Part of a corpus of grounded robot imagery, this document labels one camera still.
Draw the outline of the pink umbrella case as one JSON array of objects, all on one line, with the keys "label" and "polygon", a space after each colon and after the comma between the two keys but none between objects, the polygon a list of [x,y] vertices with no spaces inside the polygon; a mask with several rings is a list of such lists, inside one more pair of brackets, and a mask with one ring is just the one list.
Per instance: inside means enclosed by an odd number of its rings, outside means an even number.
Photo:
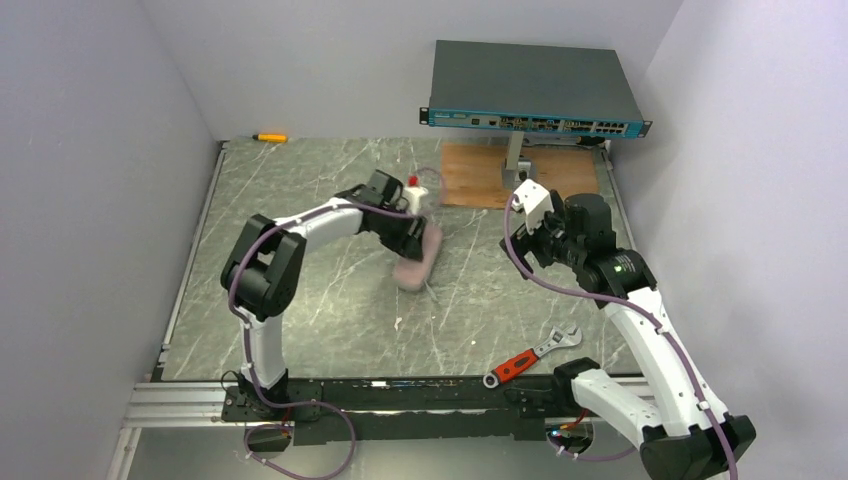
[{"label": "pink umbrella case", "polygon": [[399,258],[392,278],[404,291],[420,291],[429,280],[443,241],[443,231],[438,225],[428,224],[423,232],[423,259]]}]

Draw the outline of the wooden base board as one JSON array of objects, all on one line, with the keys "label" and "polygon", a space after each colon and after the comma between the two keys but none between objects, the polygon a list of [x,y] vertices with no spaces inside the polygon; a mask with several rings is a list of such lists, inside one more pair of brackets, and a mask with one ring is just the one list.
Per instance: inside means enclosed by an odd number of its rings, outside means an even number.
[{"label": "wooden base board", "polygon": [[506,173],[506,146],[447,143],[442,147],[443,203],[472,208],[502,208],[516,185],[532,179],[561,197],[598,193],[591,151],[580,148],[524,147],[517,171]]}]

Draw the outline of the network switch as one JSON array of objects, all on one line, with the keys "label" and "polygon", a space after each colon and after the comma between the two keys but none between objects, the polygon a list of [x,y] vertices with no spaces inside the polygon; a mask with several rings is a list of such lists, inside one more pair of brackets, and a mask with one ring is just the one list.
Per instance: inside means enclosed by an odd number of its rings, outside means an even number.
[{"label": "network switch", "polygon": [[456,40],[436,43],[419,122],[509,133],[506,173],[528,134],[636,139],[652,126],[613,50]]}]

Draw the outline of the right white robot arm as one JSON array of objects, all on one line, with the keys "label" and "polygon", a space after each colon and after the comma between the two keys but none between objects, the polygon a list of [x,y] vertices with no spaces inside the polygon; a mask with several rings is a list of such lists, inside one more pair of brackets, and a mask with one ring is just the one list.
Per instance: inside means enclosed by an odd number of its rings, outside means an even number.
[{"label": "right white robot arm", "polygon": [[[550,291],[593,300],[633,354],[653,400],[647,402],[590,359],[556,368],[555,391],[625,437],[652,479],[736,479],[738,461],[756,430],[730,413],[709,387],[667,316],[657,281],[644,258],[618,245],[611,208],[598,194],[562,199],[533,181],[507,201],[523,217],[506,227],[502,247],[521,275]],[[525,257],[545,268],[562,264],[578,289],[537,277]]]}]

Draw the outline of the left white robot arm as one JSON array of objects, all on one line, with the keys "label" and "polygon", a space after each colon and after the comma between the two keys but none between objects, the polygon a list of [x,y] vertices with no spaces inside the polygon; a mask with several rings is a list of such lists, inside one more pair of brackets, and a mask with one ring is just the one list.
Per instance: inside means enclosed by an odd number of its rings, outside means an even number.
[{"label": "left white robot arm", "polygon": [[283,355],[282,316],[296,295],[304,258],[361,233],[377,236],[397,256],[392,277],[405,291],[429,280],[443,234],[424,210],[430,192],[381,170],[300,214],[276,219],[256,214],[244,225],[222,270],[228,307],[240,320],[240,392],[257,407],[284,411],[289,369]]}]

